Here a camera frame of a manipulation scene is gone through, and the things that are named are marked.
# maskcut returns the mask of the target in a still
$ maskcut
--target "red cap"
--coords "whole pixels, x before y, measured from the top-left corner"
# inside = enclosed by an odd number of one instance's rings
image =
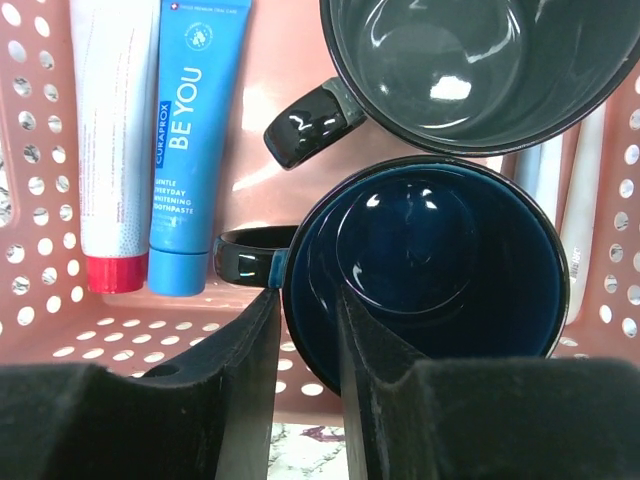
[[[147,276],[148,254],[139,257],[87,257],[89,291],[127,293],[140,290]]]

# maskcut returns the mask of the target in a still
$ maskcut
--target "mug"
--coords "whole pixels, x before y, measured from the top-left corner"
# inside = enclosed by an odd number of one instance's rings
[[[530,147],[594,110],[640,58],[637,0],[320,0],[320,12],[340,78],[266,130],[285,169],[367,117],[448,155]]]
[[[302,358],[339,392],[336,289],[430,358],[546,356],[569,298],[552,224],[517,185],[464,160],[413,156],[356,173],[298,226],[223,233],[227,282],[282,288]]]

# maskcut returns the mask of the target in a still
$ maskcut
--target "mug handle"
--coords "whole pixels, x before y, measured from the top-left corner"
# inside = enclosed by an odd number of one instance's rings
[[[216,273],[233,285],[281,288],[296,230],[297,226],[273,226],[223,233],[213,245]]]
[[[291,170],[337,142],[366,120],[339,78],[331,78],[276,117],[264,142],[276,161]]]

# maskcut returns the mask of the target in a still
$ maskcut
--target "white circular logo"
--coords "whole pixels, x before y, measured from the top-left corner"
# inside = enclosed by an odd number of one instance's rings
[[[184,38],[192,50],[206,50],[213,40],[213,30],[206,23],[197,22],[187,29]]]

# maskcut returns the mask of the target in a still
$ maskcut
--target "blue toothpaste tube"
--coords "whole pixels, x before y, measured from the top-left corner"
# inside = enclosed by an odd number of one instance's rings
[[[220,159],[251,0],[162,0],[149,289],[204,290]]]

